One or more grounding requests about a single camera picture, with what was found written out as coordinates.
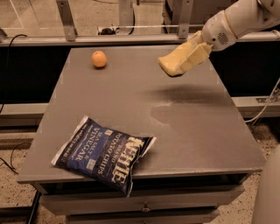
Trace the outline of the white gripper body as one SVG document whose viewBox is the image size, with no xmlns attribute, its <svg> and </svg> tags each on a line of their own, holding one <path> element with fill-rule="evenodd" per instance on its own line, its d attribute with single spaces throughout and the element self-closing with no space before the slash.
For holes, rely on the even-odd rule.
<svg viewBox="0 0 280 224">
<path fill-rule="evenodd" d="M 212 46 L 213 52 L 223 51 L 236 43 L 237 37 L 224 10 L 206 21 L 202 28 L 202 38 Z"/>
</svg>

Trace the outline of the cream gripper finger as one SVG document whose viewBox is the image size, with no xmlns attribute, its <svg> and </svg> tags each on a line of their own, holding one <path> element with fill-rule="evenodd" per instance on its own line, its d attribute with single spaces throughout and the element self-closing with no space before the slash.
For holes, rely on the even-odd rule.
<svg viewBox="0 0 280 224">
<path fill-rule="evenodd" d="M 207 60 L 212 51 L 212 46 L 207 43 L 201 43 L 194 47 L 193 50 L 186 56 L 179 65 L 179 68 L 186 72 L 198 64 Z"/>
<path fill-rule="evenodd" d="M 184 44 L 178 48 L 183 51 L 191 52 L 198 44 L 203 42 L 201 31 L 195 32 Z"/>
</svg>

